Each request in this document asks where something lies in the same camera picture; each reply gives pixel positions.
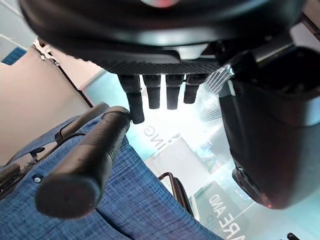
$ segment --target black rubber grip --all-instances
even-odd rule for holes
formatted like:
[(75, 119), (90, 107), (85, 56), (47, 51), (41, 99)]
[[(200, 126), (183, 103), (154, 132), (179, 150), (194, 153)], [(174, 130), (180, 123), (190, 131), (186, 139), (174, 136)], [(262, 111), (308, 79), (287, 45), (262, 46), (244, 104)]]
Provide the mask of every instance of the black rubber grip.
[(166, 75), (166, 107), (169, 110), (178, 108), (180, 86), (184, 82), (184, 75)]
[(128, 110), (109, 108), (101, 122), (43, 180), (35, 196), (37, 210), (61, 219), (92, 212), (104, 193), (129, 126)]
[(161, 75), (143, 75), (142, 77), (148, 93), (149, 108), (160, 108)]

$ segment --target push handle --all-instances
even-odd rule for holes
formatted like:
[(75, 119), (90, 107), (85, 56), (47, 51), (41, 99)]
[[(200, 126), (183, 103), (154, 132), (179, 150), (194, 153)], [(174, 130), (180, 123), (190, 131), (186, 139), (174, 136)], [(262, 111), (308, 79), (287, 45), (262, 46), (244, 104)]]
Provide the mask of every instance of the push handle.
[(61, 219), (80, 218), (92, 212), (102, 198), (129, 126), (128, 110), (109, 108), (95, 129), (39, 186), (35, 196), (37, 210)]

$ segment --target shirt button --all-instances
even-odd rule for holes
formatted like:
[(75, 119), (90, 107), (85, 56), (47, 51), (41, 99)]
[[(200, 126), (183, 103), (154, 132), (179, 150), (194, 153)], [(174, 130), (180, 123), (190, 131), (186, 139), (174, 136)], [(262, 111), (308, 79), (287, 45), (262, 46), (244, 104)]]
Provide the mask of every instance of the shirt button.
[(40, 174), (35, 174), (32, 176), (32, 179), (36, 184), (39, 184), (43, 178), (44, 178), (44, 176), (42, 176)]

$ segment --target beige wall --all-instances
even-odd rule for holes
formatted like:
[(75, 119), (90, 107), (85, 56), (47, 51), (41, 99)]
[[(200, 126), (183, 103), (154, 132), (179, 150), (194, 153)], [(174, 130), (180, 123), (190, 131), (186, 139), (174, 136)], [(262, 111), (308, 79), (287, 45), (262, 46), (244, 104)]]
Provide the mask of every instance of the beige wall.
[(76, 59), (54, 48), (52, 55), (59, 60), (61, 67), (79, 90), (84, 89), (103, 70), (91, 61)]
[(320, 29), (320, 1), (308, 0), (304, 8), (304, 13)]
[(50, 60), (31, 48), (0, 64), (0, 165), (19, 149), (89, 107)]

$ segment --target blue denim shirt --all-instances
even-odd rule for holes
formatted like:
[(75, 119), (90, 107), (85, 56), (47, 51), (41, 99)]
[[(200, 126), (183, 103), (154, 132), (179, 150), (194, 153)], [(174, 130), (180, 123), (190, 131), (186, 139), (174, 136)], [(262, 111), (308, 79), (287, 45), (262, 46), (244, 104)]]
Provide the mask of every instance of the blue denim shirt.
[[(87, 133), (98, 116), (78, 132)], [(26, 146), (16, 158), (55, 141), (70, 120)], [(58, 219), (39, 213), (34, 175), (47, 176), (76, 146), (76, 136), (39, 163), (0, 201), (0, 240), (220, 240), (173, 198), (125, 139), (116, 157), (103, 198), (94, 212), (80, 219)]]

